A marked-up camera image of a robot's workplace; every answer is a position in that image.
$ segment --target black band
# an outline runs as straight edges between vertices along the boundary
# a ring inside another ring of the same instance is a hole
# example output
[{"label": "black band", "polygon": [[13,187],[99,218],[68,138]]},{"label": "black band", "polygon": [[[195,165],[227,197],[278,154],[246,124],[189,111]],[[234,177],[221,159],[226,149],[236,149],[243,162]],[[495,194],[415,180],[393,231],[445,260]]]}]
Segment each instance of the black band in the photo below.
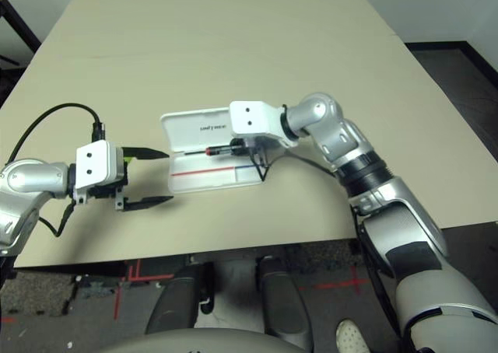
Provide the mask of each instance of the black band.
[{"label": "black band", "polygon": [[280,115],[280,124],[282,125],[283,134],[291,141],[296,141],[299,137],[290,129],[289,122],[287,122],[287,106],[284,104],[284,111]]},{"label": "black band", "polygon": [[375,151],[358,156],[335,171],[339,183],[353,197],[387,182],[393,176]]}]

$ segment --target wall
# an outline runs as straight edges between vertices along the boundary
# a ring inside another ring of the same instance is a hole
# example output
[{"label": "wall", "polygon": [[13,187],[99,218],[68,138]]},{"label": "wall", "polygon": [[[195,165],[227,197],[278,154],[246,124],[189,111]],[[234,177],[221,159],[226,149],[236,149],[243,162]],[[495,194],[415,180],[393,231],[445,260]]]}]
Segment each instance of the wall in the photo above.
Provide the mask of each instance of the wall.
[{"label": "wall", "polygon": [[498,71],[498,0],[476,2],[473,11],[481,17],[468,42]]},{"label": "wall", "polygon": [[465,40],[476,0],[368,0],[404,42]]},{"label": "wall", "polygon": [[497,0],[368,0],[404,42],[467,40],[498,70]]},{"label": "wall", "polygon": [[[9,0],[40,40],[48,35],[71,0]],[[10,25],[0,19],[0,54],[27,65],[33,56]],[[15,68],[0,62],[2,68]]]}]

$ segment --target white sneaker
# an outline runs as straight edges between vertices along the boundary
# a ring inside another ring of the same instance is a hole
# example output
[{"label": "white sneaker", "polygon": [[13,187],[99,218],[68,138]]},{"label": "white sneaker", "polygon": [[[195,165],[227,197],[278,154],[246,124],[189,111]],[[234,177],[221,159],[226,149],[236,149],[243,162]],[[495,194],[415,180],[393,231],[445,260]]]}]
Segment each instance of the white sneaker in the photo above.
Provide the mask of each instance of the white sneaker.
[{"label": "white sneaker", "polygon": [[352,320],[343,320],[335,331],[339,353],[370,353],[359,328]]}]

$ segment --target beige table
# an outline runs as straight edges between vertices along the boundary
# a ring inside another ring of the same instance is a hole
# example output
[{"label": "beige table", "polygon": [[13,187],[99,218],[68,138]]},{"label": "beige table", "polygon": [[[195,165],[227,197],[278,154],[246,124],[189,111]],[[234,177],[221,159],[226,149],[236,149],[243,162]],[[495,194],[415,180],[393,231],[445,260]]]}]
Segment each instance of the beige table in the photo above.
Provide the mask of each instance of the beige table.
[{"label": "beige table", "polygon": [[[232,100],[294,105],[314,91],[336,97],[440,226],[498,218],[494,159],[366,0],[72,0],[0,111],[0,160],[59,103],[97,110],[119,145],[168,152],[164,113]],[[19,156],[73,162],[90,124],[81,110],[61,111]],[[167,170],[163,160],[133,162],[127,195],[167,194]],[[42,215],[57,223],[65,204],[51,201]],[[60,239],[37,226],[17,265],[353,235],[342,189],[290,160],[262,185],[177,195],[146,211],[93,200]]]}]

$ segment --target open case lid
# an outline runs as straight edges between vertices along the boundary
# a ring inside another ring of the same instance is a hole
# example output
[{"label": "open case lid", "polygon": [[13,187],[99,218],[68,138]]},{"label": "open case lid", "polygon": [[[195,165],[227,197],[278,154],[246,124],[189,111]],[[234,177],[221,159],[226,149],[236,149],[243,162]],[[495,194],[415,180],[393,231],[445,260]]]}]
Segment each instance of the open case lid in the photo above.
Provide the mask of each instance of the open case lid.
[{"label": "open case lid", "polygon": [[228,145],[232,126],[228,107],[164,114],[161,126],[174,152],[168,187],[174,194],[261,183],[249,156],[208,156],[209,146]]},{"label": "open case lid", "polygon": [[228,145],[232,128],[228,107],[164,114],[161,126],[173,152],[201,151],[209,146]]}]

